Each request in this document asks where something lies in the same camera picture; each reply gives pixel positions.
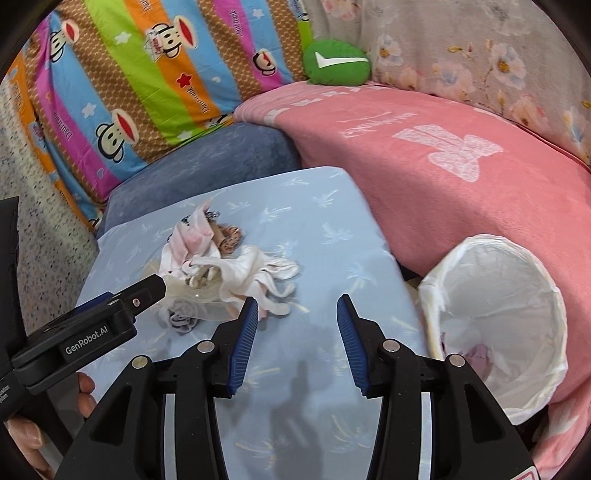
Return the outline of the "person left hand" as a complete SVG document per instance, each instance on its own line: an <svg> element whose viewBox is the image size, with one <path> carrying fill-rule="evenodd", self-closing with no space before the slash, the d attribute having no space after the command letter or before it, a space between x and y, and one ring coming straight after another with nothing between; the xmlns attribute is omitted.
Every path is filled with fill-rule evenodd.
<svg viewBox="0 0 591 480"><path fill-rule="evenodd" d="M92 396L95 383L83 372L77 373L79 393L77 406L80 414L88 418L97 402ZM42 479L53 479L55 472L40 452L45 445L41 429L32 421L23 418L12 418L5 423L13 441L24 458Z"/></svg>

